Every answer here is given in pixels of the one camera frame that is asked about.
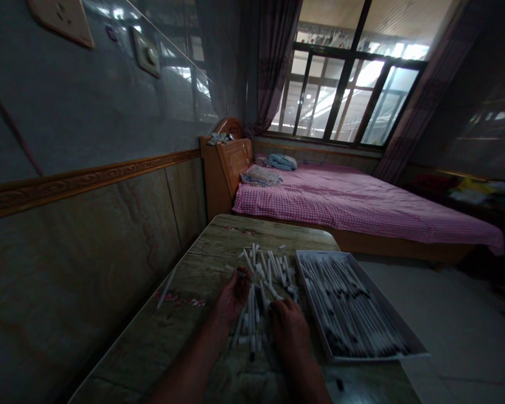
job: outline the wooden bed frame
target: wooden bed frame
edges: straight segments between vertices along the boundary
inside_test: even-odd
[[[252,142],[243,139],[240,122],[226,118],[215,129],[234,135],[234,141],[207,146],[209,137],[200,138],[200,148],[204,160],[208,220],[217,214],[234,214],[252,219],[309,227],[330,233],[341,251],[364,253],[400,258],[414,258],[436,263],[459,263],[476,245],[473,244],[425,244],[404,238],[373,236],[348,230],[337,230],[319,224],[286,221],[264,216],[254,216],[232,211],[233,201],[240,183],[240,173],[244,173],[253,163]]]

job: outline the wall socket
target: wall socket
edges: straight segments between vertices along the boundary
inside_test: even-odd
[[[161,77],[159,67],[159,53],[157,47],[145,35],[131,27],[133,42],[135,43],[136,60],[142,70],[147,71],[152,76]]]
[[[88,48],[95,48],[81,0],[26,0],[34,18]]]

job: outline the wooden headboard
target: wooden headboard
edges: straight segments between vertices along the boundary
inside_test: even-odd
[[[209,146],[210,136],[200,137],[200,151],[204,160],[208,220],[217,214],[230,214],[241,177],[253,163],[253,144],[243,138],[241,123],[236,118],[225,118],[216,133],[231,133],[234,140]]]
[[[223,119],[215,128],[215,133],[232,134],[234,139],[244,139],[243,128],[239,119],[234,117],[227,117]]]

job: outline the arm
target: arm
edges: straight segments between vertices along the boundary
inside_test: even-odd
[[[290,299],[271,304],[275,343],[295,390],[305,403],[331,403],[320,366],[310,349],[310,332],[305,316]]]
[[[217,358],[224,348],[230,325],[245,307],[250,282],[234,271],[213,310],[187,351],[167,370],[150,404],[198,403],[204,397]]]

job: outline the table surface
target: table surface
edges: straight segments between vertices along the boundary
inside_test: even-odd
[[[222,286],[230,278],[231,271],[225,266],[244,265],[244,262],[238,262],[237,256],[253,242],[262,250],[286,254],[290,266],[295,264],[296,250],[339,251],[334,238],[321,230],[230,215],[215,217],[176,266],[168,293],[177,295],[182,303],[165,301],[156,309],[166,279],[71,402],[145,401],[166,368],[196,333]],[[280,251],[279,246],[283,244],[286,248]],[[300,305],[310,324],[314,354],[322,366],[334,402],[420,402],[398,361],[383,364],[323,363],[316,327],[303,290],[301,292]],[[204,300],[205,305],[185,302],[192,299]],[[257,353],[256,360],[251,362],[249,345],[238,345],[235,350],[229,348],[232,333],[233,330],[210,375],[204,401],[287,401],[284,375],[274,359],[273,350]],[[339,392],[336,379],[343,381],[343,392]]]

